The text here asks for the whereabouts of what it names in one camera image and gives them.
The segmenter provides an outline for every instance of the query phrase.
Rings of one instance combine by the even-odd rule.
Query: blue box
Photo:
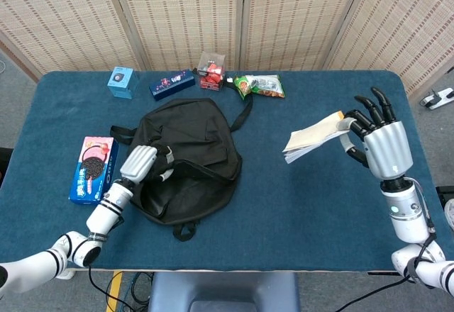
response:
[[[118,154],[110,137],[86,137],[72,180],[69,199],[75,204],[98,204],[109,190]]]
[[[190,69],[172,73],[168,77],[162,78],[158,82],[150,85],[150,91],[157,101],[175,92],[186,89],[196,84]]]
[[[139,80],[134,69],[129,67],[115,67],[107,83],[115,97],[132,99]]]

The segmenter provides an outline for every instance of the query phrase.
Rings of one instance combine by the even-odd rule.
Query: gray carpet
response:
[[[0,147],[13,147],[33,98],[35,85],[1,54],[0,60],[7,64],[6,71],[0,74]],[[434,86],[435,89],[446,87],[454,87],[454,72]],[[412,109],[435,184],[454,184],[454,126],[451,123],[454,104],[429,111],[415,103],[412,104]],[[105,288],[111,273],[95,272],[93,277],[100,287]],[[124,274],[121,297],[124,296],[132,277],[133,273]],[[302,273],[299,275],[301,311],[335,311],[352,299],[398,280],[399,277],[372,277],[365,273]],[[149,282],[141,277],[137,284],[139,299],[146,298],[149,291]],[[86,272],[77,273],[69,281],[54,280],[24,294],[5,296],[0,301],[0,311],[9,312],[105,310],[104,295],[91,286]],[[405,283],[371,296],[345,311],[454,311],[454,299],[441,290],[428,290]]]

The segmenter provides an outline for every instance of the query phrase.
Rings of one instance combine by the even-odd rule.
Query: teal felt surface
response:
[[[132,100],[112,96],[106,86],[110,72],[51,72],[41,79],[0,190],[0,262],[40,252],[71,230],[88,233],[85,221],[93,207],[67,198],[85,136],[108,136],[113,124],[134,128],[147,112],[175,98],[210,97],[230,122],[243,108],[231,89],[217,92],[197,85],[155,101],[148,85],[166,74],[138,74]],[[425,189],[438,243],[447,258],[454,258],[453,239],[398,76],[385,71],[280,74],[287,98],[256,95],[249,118],[233,134],[243,170],[229,205],[204,218],[186,243],[176,240],[170,227],[127,206],[125,223],[112,231],[94,267],[393,269],[391,253],[404,243],[394,234],[380,182],[345,155],[338,140],[290,165],[282,155],[293,130],[337,110],[365,112],[353,97],[372,98],[371,86],[387,94],[405,125],[414,158],[407,175]],[[116,176],[126,150],[120,147]]]

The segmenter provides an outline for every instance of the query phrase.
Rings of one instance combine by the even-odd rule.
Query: robotic arm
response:
[[[370,99],[356,96],[372,120],[361,111],[352,110],[339,123],[339,128],[351,129],[361,139],[365,152],[356,148],[347,135],[340,137],[342,146],[348,155],[381,180],[380,189],[386,198],[394,231],[400,240],[409,244],[392,254],[394,268],[403,277],[409,276],[415,282],[438,287],[454,296],[454,261],[446,261],[434,241],[435,228],[422,188],[416,180],[405,177],[413,160],[404,126],[396,119],[388,98],[375,87],[371,90],[382,111]]]
[[[9,292],[22,293],[34,289],[58,277],[66,269],[68,261],[88,267],[101,252],[109,231],[122,221],[121,214],[133,197],[134,187],[150,171],[157,153],[156,147],[144,145],[132,151],[120,169],[122,178],[112,184],[88,218],[88,238],[78,232],[69,232],[44,252],[0,264],[0,298]],[[165,153],[167,161],[172,161],[172,151],[167,148]]]

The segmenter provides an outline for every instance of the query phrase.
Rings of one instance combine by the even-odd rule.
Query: black backpack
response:
[[[253,98],[248,97],[232,126],[211,99],[174,99],[146,114],[136,129],[111,127],[112,137],[131,144],[128,153],[137,145],[158,149],[155,164],[131,202],[150,220],[173,225],[173,235],[180,241],[194,236],[200,218],[231,200],[242,165],[231,132],[250,113]],[[170,164],[159,153],[167,146],[175,159]],[[167,169],[174,171],[162,181],[159,175]]]

